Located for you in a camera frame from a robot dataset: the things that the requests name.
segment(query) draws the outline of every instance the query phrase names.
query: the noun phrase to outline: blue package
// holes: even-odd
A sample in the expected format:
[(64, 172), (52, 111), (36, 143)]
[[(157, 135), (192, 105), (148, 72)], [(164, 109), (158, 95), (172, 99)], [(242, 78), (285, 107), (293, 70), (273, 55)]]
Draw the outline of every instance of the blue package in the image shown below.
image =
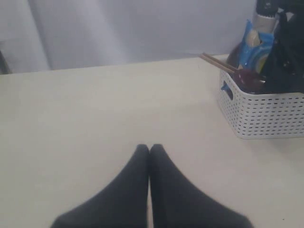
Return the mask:
[(245, 69), (255, 70), (260, 73), (274, 43), (274, 35), (258, 32), (260, 45), (251, 47), (246, 43), (247, 35), (253, 30), (251, 21), (247, 21), (245, 33), (241, 44), (239, 63)]

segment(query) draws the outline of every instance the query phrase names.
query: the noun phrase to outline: white table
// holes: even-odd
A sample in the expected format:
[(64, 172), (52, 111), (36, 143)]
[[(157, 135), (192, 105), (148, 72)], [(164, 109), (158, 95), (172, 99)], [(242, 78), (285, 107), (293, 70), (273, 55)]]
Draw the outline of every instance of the white table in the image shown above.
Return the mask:
[(304, 139), (237, 138), (217, 107), (218, 77), (199, 58), (1, 76), (0, 226), (48, 228), (137, 144), (162, 143), (257, 228), (303, 227)]

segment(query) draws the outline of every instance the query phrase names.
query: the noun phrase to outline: perforated basket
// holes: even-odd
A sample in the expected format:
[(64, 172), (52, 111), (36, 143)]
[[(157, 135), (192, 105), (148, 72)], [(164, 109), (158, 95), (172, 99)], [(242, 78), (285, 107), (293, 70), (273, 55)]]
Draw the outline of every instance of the perforated basket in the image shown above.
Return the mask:
[(219, 107), (234, 133), (243, 139), (304, 136), (304, 94), (244, 93), (229, 74), (220, 72)]

